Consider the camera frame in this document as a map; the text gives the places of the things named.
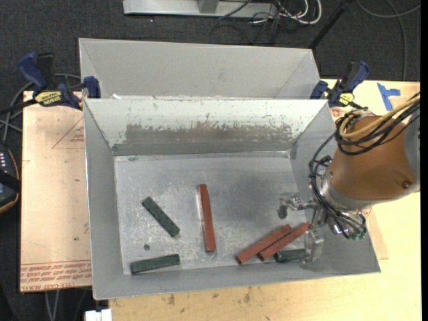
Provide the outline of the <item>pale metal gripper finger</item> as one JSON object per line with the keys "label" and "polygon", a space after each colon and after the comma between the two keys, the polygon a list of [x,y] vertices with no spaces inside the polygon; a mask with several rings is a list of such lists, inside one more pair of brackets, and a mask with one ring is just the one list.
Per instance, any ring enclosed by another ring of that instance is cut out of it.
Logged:
{"label": "pale metal gripper finger", "polygon": [[299,195],[287,195],[280,198],[278,217],[280,219],[286,219],[289,211],[303,211],[315,207],[316,204],[313,201],[303,202]]}
{"label": "pale metal gripper finger", "polygon": [[304,263],[312,263],[321,258],[324,247],[324,237],[321,236],[315,229],[310,229],[304,236],[305,256]]}

